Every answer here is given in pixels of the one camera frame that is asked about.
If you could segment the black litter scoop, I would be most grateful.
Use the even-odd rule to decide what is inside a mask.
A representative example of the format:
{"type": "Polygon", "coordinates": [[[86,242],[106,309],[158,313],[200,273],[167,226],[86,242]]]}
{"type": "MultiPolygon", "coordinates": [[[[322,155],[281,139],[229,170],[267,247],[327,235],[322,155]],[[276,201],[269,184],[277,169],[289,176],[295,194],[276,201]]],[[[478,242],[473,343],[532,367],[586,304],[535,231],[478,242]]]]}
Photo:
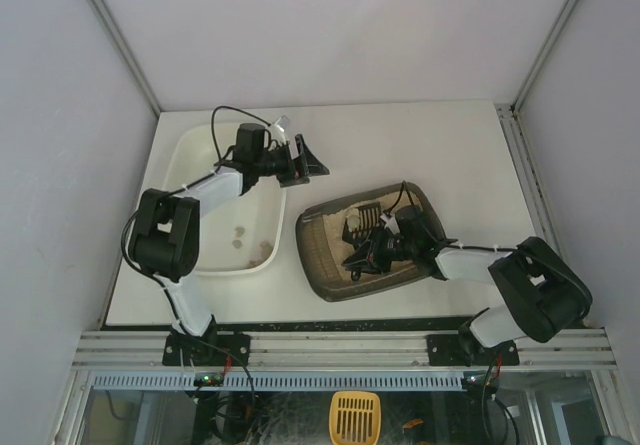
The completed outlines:
{"type": "MultiPolygon", "coordinates": [[[[382,210],[379,202],[371,202],[364,205],[352,207],[350,209],[353,209],[353,208],[357,208],[359,210],[361,226],[356,230],[350,231],[347,229],[347,226],[345,225],[345,220],[344,220],[341,239],[344,243],[351,245],[355,251],[363,242],[367,240],[370,233],[375,228],[381,227],[380,216],[381,216],[382,210]]],[[[350,273],[350,279],[353,282],[358,282],[361,279],[363,274],[370,274],[370,275],[381,274],[381,273],[358,273],[358,272],[349,272],[349,273],[350,273]]]]}

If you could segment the dark brown litter box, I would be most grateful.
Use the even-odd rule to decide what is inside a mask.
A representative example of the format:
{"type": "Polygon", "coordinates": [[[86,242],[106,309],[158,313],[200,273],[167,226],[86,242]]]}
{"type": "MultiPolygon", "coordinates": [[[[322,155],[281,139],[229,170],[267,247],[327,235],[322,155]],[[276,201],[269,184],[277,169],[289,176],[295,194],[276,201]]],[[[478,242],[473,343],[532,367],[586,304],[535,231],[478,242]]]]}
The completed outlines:
{"type": "Polygon", "coordinates": [[[399,183],[330,200],[305,210],[295,225],[296,244],[306,278],[321,299],[340,302],[381,293],[419,281],[431,275],[411,261],[395,262],[386,274],[363,274],[358,282],[350,279],[342,262],[354,251],[341,239],[347,210],[371,202],[379,202],[382,212],[392,208],[397,212],[411,204],[423,209],[429,219],[432,233],[444,235],[444,228],[431,203],[421,188],[409,182],[408,193],[399,197],[399,183]]]}

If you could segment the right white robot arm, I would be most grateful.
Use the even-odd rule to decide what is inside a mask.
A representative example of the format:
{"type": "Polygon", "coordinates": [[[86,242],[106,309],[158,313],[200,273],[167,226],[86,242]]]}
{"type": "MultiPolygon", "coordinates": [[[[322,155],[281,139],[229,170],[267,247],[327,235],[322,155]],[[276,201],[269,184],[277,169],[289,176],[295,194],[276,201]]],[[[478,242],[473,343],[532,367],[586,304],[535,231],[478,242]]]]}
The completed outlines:
{"type": "Polygon", "coordinates": [[[399,261],[438,280],[496,286],[502,304],[478,312],[459,329],[467,354],[521,338],[546,343],[585,318],[593,303],[584,282],[543,239],[531,236],[514,247],[463,245],[415,205],[383,214],[342,265],[358,280],[362,274],[386,274],[399,261]]]}

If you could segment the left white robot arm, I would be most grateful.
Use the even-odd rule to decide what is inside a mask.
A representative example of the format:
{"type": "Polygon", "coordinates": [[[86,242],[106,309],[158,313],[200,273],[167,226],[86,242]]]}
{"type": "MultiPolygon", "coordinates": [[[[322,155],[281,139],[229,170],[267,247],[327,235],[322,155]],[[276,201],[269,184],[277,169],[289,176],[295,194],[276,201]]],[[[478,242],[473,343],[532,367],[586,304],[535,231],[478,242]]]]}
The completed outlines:
{"type": "Polygon", "coordinates": [[[120,247],[125,262],[159,285],[173,327],[186,336],[205,337],[214,323],[195,273],[202,219],[247,194],[263,177],[274,177],[286,188],[330,173],[301,134],[289,139],[280,121],[273,127],[280,134],[276,143],[269,141],[265,126],[240,124],[235,143],[211,172],[174,191],[145,190],[123,228],[120,247]]]}

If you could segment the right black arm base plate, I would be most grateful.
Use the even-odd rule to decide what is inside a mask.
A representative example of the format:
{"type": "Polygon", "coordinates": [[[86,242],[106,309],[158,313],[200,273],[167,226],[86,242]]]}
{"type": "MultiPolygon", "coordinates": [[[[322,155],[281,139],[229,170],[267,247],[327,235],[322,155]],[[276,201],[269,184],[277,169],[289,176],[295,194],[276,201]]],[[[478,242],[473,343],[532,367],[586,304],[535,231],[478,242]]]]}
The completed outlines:
{"type": "Polygon", "coordinates": [[[430,334],[426,337],[429,364],[434,367],[488,366],[498,359],[517,366],[520,358],[513,341],[495,347],[481,345],[472,335],[430,334]]]}

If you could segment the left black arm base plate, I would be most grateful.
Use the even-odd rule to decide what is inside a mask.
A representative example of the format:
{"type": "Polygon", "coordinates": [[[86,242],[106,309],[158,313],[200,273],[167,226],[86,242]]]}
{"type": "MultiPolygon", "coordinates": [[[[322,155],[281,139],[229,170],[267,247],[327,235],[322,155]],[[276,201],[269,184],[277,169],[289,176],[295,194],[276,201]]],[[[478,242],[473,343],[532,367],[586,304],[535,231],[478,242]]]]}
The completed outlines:
{"type": "Polygon", "coordinates": [[[247,365],[250,350],[251,337],[244,333],[217,335],[206,342],[204,338],[171,332],[164,344],[162,364],[167,367],[247,365]]]}

